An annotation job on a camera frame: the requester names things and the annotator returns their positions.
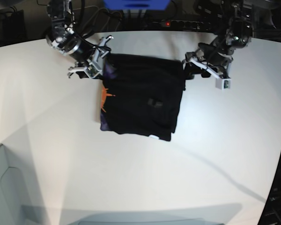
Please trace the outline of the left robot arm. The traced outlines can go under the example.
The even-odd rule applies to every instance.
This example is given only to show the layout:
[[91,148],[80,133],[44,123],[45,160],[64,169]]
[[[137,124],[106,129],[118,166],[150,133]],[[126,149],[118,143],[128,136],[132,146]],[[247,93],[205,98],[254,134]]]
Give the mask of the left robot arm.
[[200,15],[209,19],[215,38],[209,44],[198,43],[196,51],[185,54],[185,78],[192,80],[195,75],[209,78],[216,74],[227,79],[234,51],[246,47],[251,41],[251,9],[244,6],[243,0],[221,0],[219,3],[198,0],[196,8]]

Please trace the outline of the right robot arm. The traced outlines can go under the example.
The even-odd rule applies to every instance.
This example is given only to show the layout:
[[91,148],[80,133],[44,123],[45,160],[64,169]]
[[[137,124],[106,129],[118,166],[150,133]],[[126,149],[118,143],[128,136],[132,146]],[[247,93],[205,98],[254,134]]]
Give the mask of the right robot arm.
[[113,39],[109,35],[97,44],[87,41],[94,31],[83,33],[81,28],[85,13],[85,1],[81,1],[78,18],[70,0],[51,0],[47,5],[47,14],[51,19],[51,27],[46,33],[47,44],[64,56],[74,59],[74,66],[68,69],[67,76],[77,74],[79,78],[102,79],[103,69],[99,64],[111,53],[107,43]]

